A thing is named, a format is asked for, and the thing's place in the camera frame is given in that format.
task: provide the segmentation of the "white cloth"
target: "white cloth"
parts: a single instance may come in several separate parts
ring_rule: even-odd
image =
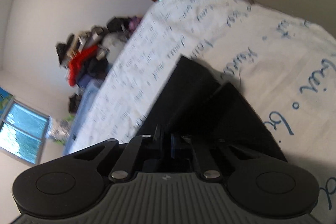
[[[110,64],[114,64],[119,54],[126,45],[127,39],[124,33],[109,33],[102,42],[102,45],[109,49],[106,58]]]
[[[335,223],[336,41],[318,25],[259,5],[155,3],[115,62],[71,151],[107,138],[128,142],[180,54],[207,63],[219,79],[241,82],[289,162],[309,170],[322,187],[313,215]]]

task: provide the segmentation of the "pile of clothes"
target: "pile of clothes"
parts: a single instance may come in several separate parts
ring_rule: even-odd
[[[70,34],[66,43],[57,43],[59,65],[67,69],[69,85],[77,85],[83,91],[90,80],[104,80],[141,19],[114,17],[107,22],[106,27],[93,26],[90,31]],[[75,113],[80,94],[70,98],[69,112]]]

